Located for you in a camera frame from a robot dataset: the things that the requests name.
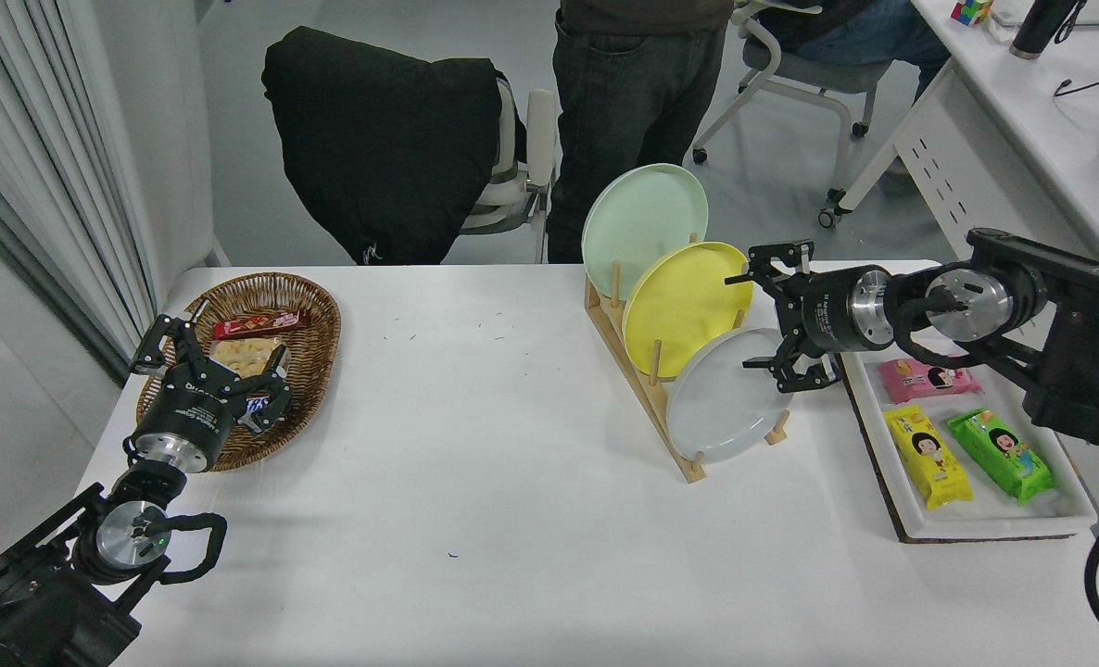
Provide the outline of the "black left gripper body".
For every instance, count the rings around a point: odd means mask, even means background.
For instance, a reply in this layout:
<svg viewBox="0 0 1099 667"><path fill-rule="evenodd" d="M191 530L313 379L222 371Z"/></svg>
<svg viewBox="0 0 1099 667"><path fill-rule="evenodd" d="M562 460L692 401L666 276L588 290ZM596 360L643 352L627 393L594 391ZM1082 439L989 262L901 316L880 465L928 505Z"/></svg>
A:
<svg viewBox="0 0 1099 667"><path fill-rule="evenodd" d="M170 369L163 388L135 431L140 459L217 459L234 426L238 398L222 400L226 385L238 376L227 369L207 369L206 379L189 369Z"/></svg>

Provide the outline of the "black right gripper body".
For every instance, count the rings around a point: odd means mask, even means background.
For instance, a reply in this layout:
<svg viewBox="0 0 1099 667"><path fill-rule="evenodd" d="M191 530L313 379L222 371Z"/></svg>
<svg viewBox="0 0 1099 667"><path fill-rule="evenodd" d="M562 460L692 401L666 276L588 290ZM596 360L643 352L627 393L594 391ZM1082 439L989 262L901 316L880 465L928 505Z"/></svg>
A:
<svg viewBox="0 0 1099 667"><path fill-rule="evenodd" d="M850 312L855 284L858 284L858 269L791 275L787 287L799 310L801 353L822 356L839 351L858 351L858 327Z"/></svg>

